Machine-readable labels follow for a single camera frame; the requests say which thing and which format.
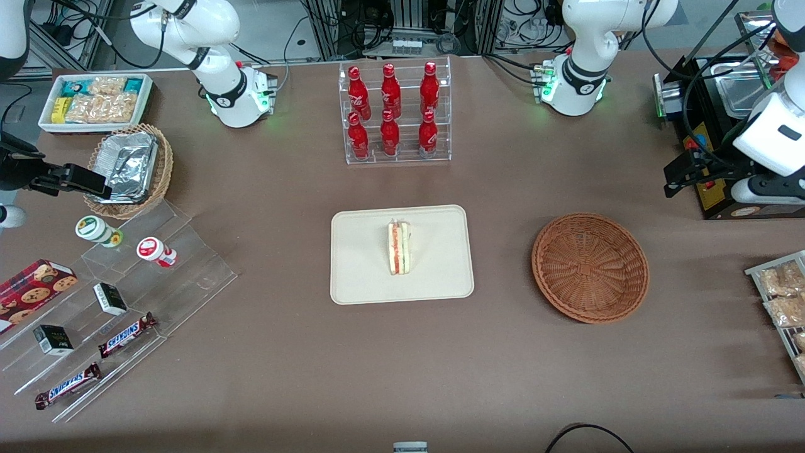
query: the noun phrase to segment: small black box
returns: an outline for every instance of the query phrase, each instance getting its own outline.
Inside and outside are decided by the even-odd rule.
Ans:
[[[67,355],[72,352],[72,344],[62,327],[40,324],[34,329],[34,336],[45,354]]]
[[[99,283],[94,286],[95,298],[101,304],[101,310],[115,316],[126,314],[126,303],[120,296],[120,291],[108,283]]]

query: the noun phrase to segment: red cookie box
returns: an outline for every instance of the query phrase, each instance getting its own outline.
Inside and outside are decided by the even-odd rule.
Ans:
[[[73,286],[78,279],[72,269],[38,260],[0,284],[0,334]]]

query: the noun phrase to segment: clear acrylic bottle rack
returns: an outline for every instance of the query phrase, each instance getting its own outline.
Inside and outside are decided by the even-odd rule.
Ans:
[[[3,383],[23,399],[21,404],[35,411],[37,394],[97,362],[100,380],[82,385],[41,411],[53,422],[68,421],[167,341],[176,328],[236,278],[189,222],[186,214],[161,201],[120,226],[124,234],[121,245],[108,249],[97,244],[71,264],[79,282],[62,298],[26,318],[25,324],[9,332],[12,336],[0,344]],[[176,250],[177,263],[161,268],[139,259],[135,248],[147,236],[160,238]],[[118,288],[128,306],[125,314],[113,316],[101,310],[93,291],[100,281]],[[159,324],[102,359],[98,345],[149,311]],[[32,332],[39,324],[62,326],[75,349],[64,356],[45,355]]]
[[[452,158],[452,104],[450,59],[442,58],[404,58],[392,60],[397,80],[402,92],[402,116],[397,119],[400,129],[399,152],[389,157],[383,152],[380,126],[383,122],[383,101],[380,87],[383,83],[383,65],[389,61],[360,60],[341,63],[338,77],[338,94],[341,100],[341,127],[344,130],[344,150],[347,164],[395,164],[395,163],[428,163],[450,160]],[[424,159],[419,155],[419,125],[422,123],[422,112],[419,109],[419,85],[425,75],[425,63],[436,63],[436,78],[439,80],[439,107],[436,109],[434,122],[439,128],[436,136],[436,153]],[[357,66],[361,70],[361,79],[369,91],[369,106],[372,117],[363,122],[369,135],[369,159],[358,160],[349,145],[347,115],[352,111],[349,103],[349,77],[347,69]]]

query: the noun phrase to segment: brown tablecloth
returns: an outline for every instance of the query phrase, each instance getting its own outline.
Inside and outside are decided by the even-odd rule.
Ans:
[[[241,275],[67,424],[0,380],[0,450],[539,451],[572,422],[637,451],[803,450],[805,401],[772,399],[797,376],[743,274],[805,248],[803,221],[706,222],[690,190],[663,196],[678,145],[654,117],[648,53],[621,54],[581,118],[535,105],[481,58],[453,58],[454,158],[419,168],[347,167],[336,71],[293,67],[276,114],[242,130],[210,114],[190,72],[151,74],[147,121],[175,153],[167,198]],[[97,141],[38,146],[84,163]],[[451,203],[468,214],[471,297],[330,300],[335,213]],[[88,247],[72,233],[81,196],[19,205],[30,219],[0,236],[0,278]],[[534,283],[537,232],[573,211],[614,218],[646,252],[650,291],[623,322],[573,322]],[[563,443],[619,451],[592,432]]]

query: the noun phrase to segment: wicker basket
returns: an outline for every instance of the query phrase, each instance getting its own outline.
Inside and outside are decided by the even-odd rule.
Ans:
[[[556,309],[590,324],[632,314],[649,287],[649,268],[638,242],[598,214],[555,218],[539,232],[531,269]]]
[[[101,203],[93,202],[84,195],[84,201],[95,214],[127,220],[134,217],[134,215],[141,210],[144,210],[146,206],[162,199],[167,192],[168,185],[171,184],[173,151],[171,150],[171,144],[167,142],[165,135],[163,135],[159,129],[150,124],[138,124],[137,126],[112,132],[112,135],[134,134],[135,132],[148,132],[159,140],[159,149],[157,150],[156,163],[154,164],[154,176],[151,178],[151,187],[149,188],[150,195],[145,202],[139,205],[102,205]],[[95,152],[89,158],[90,170],[95,166],[95,159],[98,156],[98,152],[101,150],[102,143],[103,140],[95,147]]]

